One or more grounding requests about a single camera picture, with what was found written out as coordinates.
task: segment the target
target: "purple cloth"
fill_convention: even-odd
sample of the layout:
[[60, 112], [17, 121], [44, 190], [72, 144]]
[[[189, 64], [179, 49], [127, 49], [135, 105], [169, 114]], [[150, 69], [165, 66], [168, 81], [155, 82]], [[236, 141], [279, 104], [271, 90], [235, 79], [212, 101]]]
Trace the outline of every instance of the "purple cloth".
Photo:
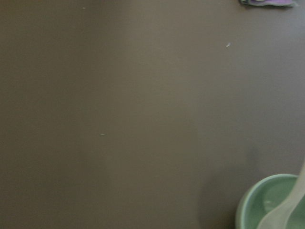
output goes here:
[[241, 3], [253, 5], [253, 6], [294, 6], [295, 1], [293, 0], [264, 0], [264, 1], [257, 1], [257, 0], [241, 0]]

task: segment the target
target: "white plastic spoon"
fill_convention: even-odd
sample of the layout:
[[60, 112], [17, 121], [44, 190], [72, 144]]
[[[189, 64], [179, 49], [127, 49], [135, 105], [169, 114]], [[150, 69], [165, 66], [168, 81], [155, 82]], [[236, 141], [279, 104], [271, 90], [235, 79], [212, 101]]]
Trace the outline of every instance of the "white plastic spoon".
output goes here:
[[305, 162], [287, 198], [275, 209], [266, 214], [256, 229], [286, 229], [291, 213], [305, 195]]

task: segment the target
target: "dark gray surface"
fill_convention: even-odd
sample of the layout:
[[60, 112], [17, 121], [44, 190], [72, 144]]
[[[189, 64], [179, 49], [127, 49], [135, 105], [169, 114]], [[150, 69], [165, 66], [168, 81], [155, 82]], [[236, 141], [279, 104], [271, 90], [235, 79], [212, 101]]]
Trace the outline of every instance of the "dark gray surface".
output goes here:
[[233, 229], [303, 160], [304, 7], [0, 1], [1, 228]]

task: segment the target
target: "green bowl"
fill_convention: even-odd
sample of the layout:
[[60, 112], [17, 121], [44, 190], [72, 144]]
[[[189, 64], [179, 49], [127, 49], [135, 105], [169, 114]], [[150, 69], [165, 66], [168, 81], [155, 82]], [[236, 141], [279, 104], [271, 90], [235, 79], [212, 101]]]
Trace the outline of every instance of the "green bowl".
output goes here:
[[[261, 219], [288, 196], [297, 176], [278, 174], [259, 181], [241, 199], [236, 212], [236, 229], [256, 229]], [[305, 198], [293, 211], [286, 229], [305, 228]]]

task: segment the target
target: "spoon handle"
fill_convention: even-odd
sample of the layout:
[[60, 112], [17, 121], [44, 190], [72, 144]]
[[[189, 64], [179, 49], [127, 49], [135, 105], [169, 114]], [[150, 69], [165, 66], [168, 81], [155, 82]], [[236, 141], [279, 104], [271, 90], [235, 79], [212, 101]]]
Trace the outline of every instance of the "spoon handle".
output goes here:
[[289, 201], [291, 202], [291, 204], [295, 205], [300, 202], [300, 200], [303, 198], [304, 195], [305, 195], [305, 161], [302, 165], [300, 175], [285, 201], [287, 202]]

